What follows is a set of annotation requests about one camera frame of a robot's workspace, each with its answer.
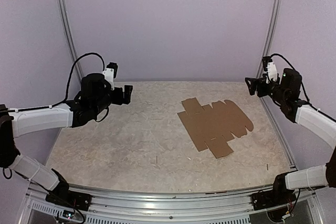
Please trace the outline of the brown cardboard box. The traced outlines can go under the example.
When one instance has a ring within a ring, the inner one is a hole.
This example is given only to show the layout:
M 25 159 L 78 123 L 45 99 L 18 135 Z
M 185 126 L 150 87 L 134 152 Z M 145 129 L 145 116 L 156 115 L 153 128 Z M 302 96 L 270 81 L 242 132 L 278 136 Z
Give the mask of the brown cardboard box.
M 177 115 L 199 152 L 210 150 L 216 159 L 234 151 L 228 142 L 253 131 L 254 125 L 231 100 L 201 105 L 197 98 L 182 101 L 184 111 Z

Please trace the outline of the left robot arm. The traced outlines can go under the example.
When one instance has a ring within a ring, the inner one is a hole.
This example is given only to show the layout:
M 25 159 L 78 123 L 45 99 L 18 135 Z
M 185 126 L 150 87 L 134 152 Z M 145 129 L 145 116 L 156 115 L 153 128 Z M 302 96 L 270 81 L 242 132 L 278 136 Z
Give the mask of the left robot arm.
M 8 109 L 1 105 L 1 168 L 10 169 L 25 179 L 52 192 L 60 204 L 73 201 L 73 193 L 66 180 L 55 170 L 20 153 L 15 138 L 49 129 L 81 127 L 97 121 L 109 106 L 129 104 L 133 87 L 115 87 L 113 77 L 105 73 L 92 73 L 81 81 L 81 90 L 73 100 L 41 108 Z

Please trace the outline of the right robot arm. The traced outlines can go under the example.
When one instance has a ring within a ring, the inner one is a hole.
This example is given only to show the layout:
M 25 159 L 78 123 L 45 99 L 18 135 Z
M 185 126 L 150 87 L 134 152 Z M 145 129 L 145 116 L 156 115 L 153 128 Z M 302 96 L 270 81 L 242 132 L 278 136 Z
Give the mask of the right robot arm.
M 280 81 L 264 73 L 261 78 L 247 77 L 245 82 L 250 95 L 270 97 L 289 121 L 308 129 L 335 150 L 335 121 L 299 98 L 302 76 L 298 71 L 285 68 Z M 289 190 L 320 187 L 335 187 L 335 152 L 324 165 L 278 175 L 268 199 L 279 205 L 288 198 Z

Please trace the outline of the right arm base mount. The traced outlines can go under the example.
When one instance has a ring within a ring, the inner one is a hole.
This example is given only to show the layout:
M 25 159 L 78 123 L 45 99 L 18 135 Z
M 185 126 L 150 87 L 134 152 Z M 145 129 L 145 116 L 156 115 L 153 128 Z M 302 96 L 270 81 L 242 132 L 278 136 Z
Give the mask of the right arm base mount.
M 296 195 L 293 190 L 278 192 L 275 190 L 260 190 L 251 195 L 251 201 L 254 210 L 262 210 L 287 204 L 296 201 Z

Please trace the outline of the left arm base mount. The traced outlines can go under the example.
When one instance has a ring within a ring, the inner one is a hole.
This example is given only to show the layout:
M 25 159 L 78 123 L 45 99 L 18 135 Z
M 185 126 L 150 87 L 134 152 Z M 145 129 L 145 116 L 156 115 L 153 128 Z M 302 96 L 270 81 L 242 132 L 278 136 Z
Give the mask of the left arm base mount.
M 90 194 L 80 193 L 71 190 L 66 193 L 65 198 L 61 198 L 53 194 L 48 194 L 46 196 L 47 202 L 82 211 L 88 211 L 91 200 L 92 196 Z

